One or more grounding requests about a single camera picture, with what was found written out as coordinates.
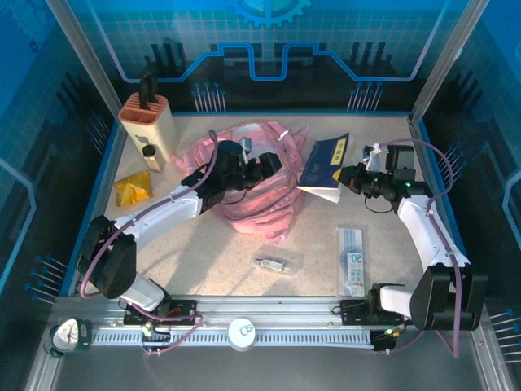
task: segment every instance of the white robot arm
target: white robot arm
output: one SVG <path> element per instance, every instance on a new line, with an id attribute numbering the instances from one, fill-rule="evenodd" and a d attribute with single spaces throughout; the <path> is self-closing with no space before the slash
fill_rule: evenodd
<path id="1" fill-rule="evenodd" d="M 412 195 L 404 198 L 398 206 L 398 218 L 405 224 L 418 250 L 423 271 L 429 267 L 443 265 L 452 268 L 453 264 L 447 256 L 441 238 L 438 236 L 431 221 L 427 216 L 427 203 L 429 197 L 426 195 Z M 456 244 L 454 244 L 445 225 L 440 220 L 440 215 L 436 210 L 436 204 L 431 206 L 431 214 L 443 231 L 444 237 L 448 240 L 450 248 L 458 261 L 458 266 L 464 268 L 470 265 L 469 260 L 462 254 Z M 382 308 L 389 312 L 396 312 L 407 319 L 411 319 L 410 301 L 413 290 L 401 286 L 386 286 L 380 288 L 380 304 Z"/>
<path id="2" fill-rule="evenodd" d="M 184 178 L 175 190 L 145 209 L 112 222 L 99 216 L 90 223 L 77 268 L 82 274 L 94 268 L 89 281 L 106 298 L 123 299 L 159 316 L 168 314 L 169 294 L 136 271 L 137 253 L 174 226 L 219 204 L 227 191 L 252 189 L 277 173 L 282 164 L 277 155 L 271 152 L 247 160 L 243 145 L 226 140 L 218 143 L 215 165 L 207 179 L 199 182 L 205 166 L 199 167 L 192 175 Z M 106 243 L 110 243 L 109 239 L 116 230 L 124 226 L 128 228 L 115 238 L 97 263 L 91 266 L 94 259 L 99 257 L 102 246 L 107 247 Z"/>
<path id="3" fill-rule="evenodd" d="M 373 151 L 364 150 L 374 163 Z M 370 291 L 372 310 L 400 314 L 411 319 L 420 330 L 453 330 L 455 294 L 454 265 L 462 275 L 461 330 L 478 327 L 488 278 L 473 270 L 469 260 L 454 244 L 431 201 L 425 182 L 415 178 L 414 149 L 409 146 L 387 148 L 386 173 L 374 171 L 374 165 L 344 167 L 335 179 L 349 190 L 365 197 L 383 196 L 392 211 L 407 227 L 422 262 L 424 274 L 414 287 L 395 283 L 375 284 Z"/>

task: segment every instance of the pink backpack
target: pink backpack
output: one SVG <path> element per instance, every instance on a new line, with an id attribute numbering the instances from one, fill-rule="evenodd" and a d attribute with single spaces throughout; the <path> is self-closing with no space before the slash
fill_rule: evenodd
<path id="1" fill-rule="evenodd" d="M 296 188 L 296 184 L 304 171 L 299 150 L 305 143 L 306 132 L 307 127 L 291 134 L 277 121 L 248 122 L 219 132 L 219 141 L 238 142 L 243 137 L 250 138 L 250 159 L 264 152 L 274 152 L 280 158 L 282 168 L 246 194 L 229 191 L 222 203 L 212 210 L 239 232 L 264 234 L 275 243 L 285 239 L 304 204 L 304 193 Z M 190 175 L 209 162 L 213 148 L 213 141 L 207 136 L 195 142 L 182 159 L 174 157 L 174 161 L 186 175 Z"/>

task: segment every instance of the small metal object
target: small metal object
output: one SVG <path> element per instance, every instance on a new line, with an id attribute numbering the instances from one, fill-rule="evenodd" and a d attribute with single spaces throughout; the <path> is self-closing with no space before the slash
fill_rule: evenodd
<path id="1" fill-rule="evenodd" d="M 278 261 L 275 259 L 262 258 L 256 259 L 256 261 L 259 262 L 260 267 L 273 271 L 283 272 L 284 268 L 286 267 L 286 262 Z"/>
<path id="2" fill-rule="evenodd" d="M 142 152 L 149 169 L 156 171 L 157 173 L 163 171 L 166 161 L 159 149 L 148 144 L 143 147 Z"/>

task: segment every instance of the gear logo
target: gear logo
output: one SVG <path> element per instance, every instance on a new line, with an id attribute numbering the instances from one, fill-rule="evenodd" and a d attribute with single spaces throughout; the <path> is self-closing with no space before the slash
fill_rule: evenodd
<path id="1" fill-rule="evenodd" d="M 292 23 L 295 15 L 302 15 L 302 8 L 311 5 L 311 0 L 228 0 L 243 22 L 252 22 L 255 27 L 263 24 L 282 27 L 283 22 Z"/>
<path id="2" fill-rule="evenodd" d="M 49 22 L 45 0 L 0 0 L 0 11 L 9 11 L 31 42 L 37 41 Z"/>

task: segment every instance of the work surface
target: work surface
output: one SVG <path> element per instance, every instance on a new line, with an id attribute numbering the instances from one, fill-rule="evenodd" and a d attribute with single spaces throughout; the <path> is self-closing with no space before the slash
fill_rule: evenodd
<path id="1" fill-rule="evenodd" d="M 190 145 L 208 133 L 246 121 L 280 121 L 291 131 L 309 126 L 302 149 L 307 159 L 313 143 L 349 132 L 344 165 L 355 165 L 365 145 L 410 137 L 405 117 L 356 116 L 305 117 L 179 117 L 174 118 L 182 156 Z M 415 163 L 417 180 L 422 179 Z M 140 152 L 128 138 L 116 179 L 147 169 Z M 181 170 L 167 164 L 163 173 L 152 173 L 154 198 L 118 208 L 115 191 L 107 206 L 108 218 L 132 213 L 169 193 L 182 180 Z M 385 210 L 388 202 L 369 200 L 371 208 Z M 338 292 L 337 227 L 364 232 L 366 286 L 372 283 L 404 283 L 413 288 L 422 275 L 419 256 L 405 225 L 394 213 L 374 214 L 364 207 L 364 197 L 344 189 L 333 204 L 306 195 L 305 205 L 287 239 L 272 244 L 262 236 L 237 233 L 209 211 L 165 232 L 138 254 L 138 271 L 154 279 L 171 294 L 245 296 L 336 296 Z M 252 265 L 259 251 L 281 257 L 296 266 L 293 275 L 278 275 Z"/>

